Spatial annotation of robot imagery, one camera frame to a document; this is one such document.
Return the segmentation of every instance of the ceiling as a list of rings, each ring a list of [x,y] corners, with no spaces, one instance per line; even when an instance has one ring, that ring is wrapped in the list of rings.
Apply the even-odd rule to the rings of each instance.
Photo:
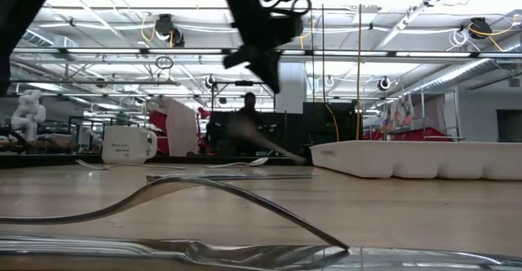
[[[493,43],[489,39],[475,40],[470,38],[459,47],[452,47],[451,39],[456,29],[461,25],[468,26],[470,18],[484,17],[493,31],[510,29],[510,31],[495,37],[497,42],[520,35],[520,25],[514,21],[515,16],[522,14],[522,0],[440,0],[416,13],[425,0],[361,0],[364,6],[361,12],[363,31],[361,34],[361,49],[384,51],[476,51],[491,48]],[[356,50],[358,48],[358,3],[359,0],[312,0],[312,10],[303,17],[303,38],[294,39],[283,47],[285,49],[300,50]],[[279,7],[290,7],[289,3],[281,3]],[[304,7],[298,2],[297,7]],[[159,14],[172,14],[176,27],[179,27],[185,37],[185,48],[237,48],[241,45],[239,34],[230,27],[233,18],[228,11],[225,0],[47,0],[44,7],[35,17],[29,28],[43,37],[65,36],[77,43],[79,47],[95,48],[168,48],[168,43],[153,35],[153,21]],[[404,19],[406,26],[400,25]],[[386,37],[396,27],[397,32],[389,42],[383,43]],[[31,43],[20,41],[19,47],[34,47]],[[51,60],[44,60],[45,56],[16,55],[19,59],[35,64],[52,73],[64,74],[65,64],[50,64]],[[94,59],[93,56],[79,55],[78,58]],[[183,63],[176,64],[170,70],[159,72],[154,64],[75,64],[69,63],[68,75],[78,71],[73,80],[92,80],[107,78],[108,80],[175,80],[181,86],[141,86],[109,85],[93,92],[128,93],[141,92],[150,94],[188,95],[208,94],[205,89],[205,80],[212,74],[222,81],[258,79],[244,65],[231,69],[224,69],[219,63],[220,57],[207,59],[214,60],[213,64]],[[358,72],[354,62],[325,61],[316,56],[303,65],[309,77],[308,94],[313,91],[322,94],[322,75],[330,83],[325,87],[327,92],[336,96],[354,96],[356,94],[356,78],[361,76],[361,90],[363,96],[386,96],[377,89],[377,80],[387,76],[392,81],[394,92],[418,82],[422,78],[443,69],[444,61],[430,63],[429,61],[365,61]],[[271,92],[259,86],[235,87],[230,85],[223,90],[222,95],[231,95],[227,104],[220,108],[235,109],[241,107],[242,99],[233,97],[252,91],[256,95],[267,99],[260,104],[265,109],[273,107]],[[194,99],[185,99],[189,105],[197,106],[201,102]]]

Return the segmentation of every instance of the white statue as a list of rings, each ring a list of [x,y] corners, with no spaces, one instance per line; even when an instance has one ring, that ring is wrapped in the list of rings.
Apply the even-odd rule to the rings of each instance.
[[[25,140],[36,139],[38,123],[46,120],[46,108],[40,105],[41,91],[27,90],[18,98],[18,109],[13,113],[11,126],[13,129],[25,127]]]

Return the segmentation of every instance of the ceiling duct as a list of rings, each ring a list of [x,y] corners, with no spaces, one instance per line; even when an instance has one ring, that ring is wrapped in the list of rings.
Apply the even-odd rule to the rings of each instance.
[[[522,52],[522,35],[514,35],[499,43],[500,47],[506,52],[521,53]],[[484,52],[495,52],[495,47],[488,47]],[[465,82],[480,75],[498,69],[495,59],[481,59],[469,62],[467,64],[452,65],[448,68],[435,72],[425,77],[421,82],[409,86],[404,93],[415,91],[444,91],[448,87],[456,86],[461,82]],[[401,92],[397,92],[393,96],[400,96]]]
[[[36,47],[63,47],[63,48],[74,48],[78,47],[78,44],[63,35],[46,33],[41,30],[26,29],[24,35],[21,38],[22,41],[33,44]],[[76,60],[76,54],[52,54],[55,58]]]

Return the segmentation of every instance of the person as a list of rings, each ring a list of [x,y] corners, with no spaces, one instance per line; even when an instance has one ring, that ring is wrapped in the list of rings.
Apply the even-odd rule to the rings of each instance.
[[[257,127],[263,125],[261,113],[255,110],[255,94],[252,92],[245,93],[245,106],[237,111],[237,114],[250,120]]]

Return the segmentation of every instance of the wooden table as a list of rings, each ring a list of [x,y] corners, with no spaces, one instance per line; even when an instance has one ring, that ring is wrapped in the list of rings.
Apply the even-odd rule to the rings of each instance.
[[[0,215],[72,215],[106,207],[145,184],[147,174],[203,173],[80,166],[0,170]],[[475,251],[522,256],[519,182],[363,180],[313,167],[227,173],[312,173],[310,180],[234,181],[349,245]],[[0,225],[0,231],[111,238],[192,238],[236,244],[323,244],[271,212],[217,189],[173,193],[101,220]]]

